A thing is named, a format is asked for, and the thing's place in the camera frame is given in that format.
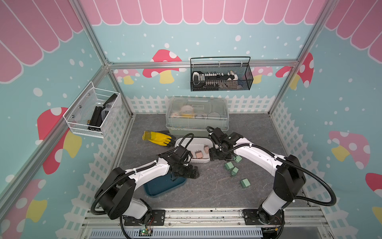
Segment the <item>pink plug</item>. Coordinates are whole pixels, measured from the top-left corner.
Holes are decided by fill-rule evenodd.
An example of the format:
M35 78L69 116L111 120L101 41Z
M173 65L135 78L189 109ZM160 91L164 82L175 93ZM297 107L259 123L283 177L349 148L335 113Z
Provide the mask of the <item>pink plug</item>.
M195 152L195 158L196 159L203 159L204 158L204 155L203 155L203 153L202 153L202 151L196 151Z
M208 145L205 145L204 146L204 151L205 151L206 154L209 154L210 147Z

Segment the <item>white rectangular tray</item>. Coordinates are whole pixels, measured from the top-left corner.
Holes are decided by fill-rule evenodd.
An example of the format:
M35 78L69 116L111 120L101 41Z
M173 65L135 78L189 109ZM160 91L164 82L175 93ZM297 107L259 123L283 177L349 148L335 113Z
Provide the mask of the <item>white rectangular tray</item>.
M187 137L183 142L182 146L186 147L188 142L191 139ZM212 141L209 138L203 138L203 137L194 137L191 143L186 147L187 150L192 154L192 158L188 161L188 163L208 163L210 162L210 156L209 154L206 154L204 151L204 146L208 145L210 148L212 147ZM202 151L204 158L203 159L196 159L195 158L195 152L196 151Z

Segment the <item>teal rectangular tray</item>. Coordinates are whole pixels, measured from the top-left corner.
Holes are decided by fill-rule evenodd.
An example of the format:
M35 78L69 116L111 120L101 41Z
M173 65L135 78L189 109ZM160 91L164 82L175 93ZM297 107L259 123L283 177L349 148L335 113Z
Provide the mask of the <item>teal rectangular tray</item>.
M144 190L147 196L156 198L183 186L186 182L186 178L168 173L144 184Z

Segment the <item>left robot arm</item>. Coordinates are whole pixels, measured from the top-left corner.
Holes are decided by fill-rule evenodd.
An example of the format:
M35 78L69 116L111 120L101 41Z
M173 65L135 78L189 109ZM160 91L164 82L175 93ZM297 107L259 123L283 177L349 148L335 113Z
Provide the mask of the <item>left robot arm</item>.
M143 166L123 170L117 167L111 171L101 187L95 193L90 212L93 215L107 215L111 220L119 219L124 236L130 236L124 229L124 219L133 219L147 227L154 221L152 208L142 199L133 195L142 185L167 174L174 179L197 179L200 174L196 166L190 164L193 157L187 149L194 139L194 134L184 136L177 147L158 154L157 159Z

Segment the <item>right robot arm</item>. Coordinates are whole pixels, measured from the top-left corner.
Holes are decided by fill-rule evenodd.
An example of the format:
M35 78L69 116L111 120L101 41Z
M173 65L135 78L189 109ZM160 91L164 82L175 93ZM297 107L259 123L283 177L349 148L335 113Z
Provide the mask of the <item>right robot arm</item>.
M282 214L294 200L303 200L316 205L331 207L337 202L333 189L323 179L311 171L301 167L299 159L294 155L283 156L252 143L244 136L234 132L230 135L220 128L207 126L209 138L213 143L210 149L211 159L229 160L237 155L250 160L262 167L274 178L273 189L269 196L262 202L253 218L263 225L269 225ZM300 196L299 192L306 183L306 176L313 178L321 184L330 196L328 202Z

